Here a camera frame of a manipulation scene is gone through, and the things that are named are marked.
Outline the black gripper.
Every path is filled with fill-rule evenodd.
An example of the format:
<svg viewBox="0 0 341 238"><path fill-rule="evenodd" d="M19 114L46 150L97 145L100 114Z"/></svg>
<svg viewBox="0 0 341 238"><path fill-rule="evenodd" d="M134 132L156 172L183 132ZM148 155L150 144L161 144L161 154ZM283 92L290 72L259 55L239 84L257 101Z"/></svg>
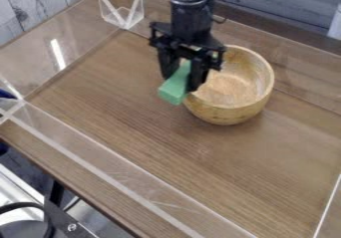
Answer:
<svg viewBox="0 0 341 238"><path fill-rule="evenodd" d="M196 56L195 51L204 52L205 61L203 58L193 58L189 61L185 89L193 92L204 83L208 68L220 70L225 47L209 33L199 35L191 42L187 42L171 34L169 23L150 22L149 28L149 45L157 49L161 75L165 80L176 71L180 58L191 60Z"/></svg>

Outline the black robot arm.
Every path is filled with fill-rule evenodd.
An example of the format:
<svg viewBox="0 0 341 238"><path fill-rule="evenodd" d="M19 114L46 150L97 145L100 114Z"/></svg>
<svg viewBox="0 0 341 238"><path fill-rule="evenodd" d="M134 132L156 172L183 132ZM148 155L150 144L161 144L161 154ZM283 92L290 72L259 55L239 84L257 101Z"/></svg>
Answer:
<svg viewBox="0 0 341 238"><path fill-rule="evenodd" d="M220 70L224 45L211 35L213 0L169 0L169 22L149 23L149 45L157 49L162 78L166 80L189 60L185 90L204 83L209 69Z"/></svg>

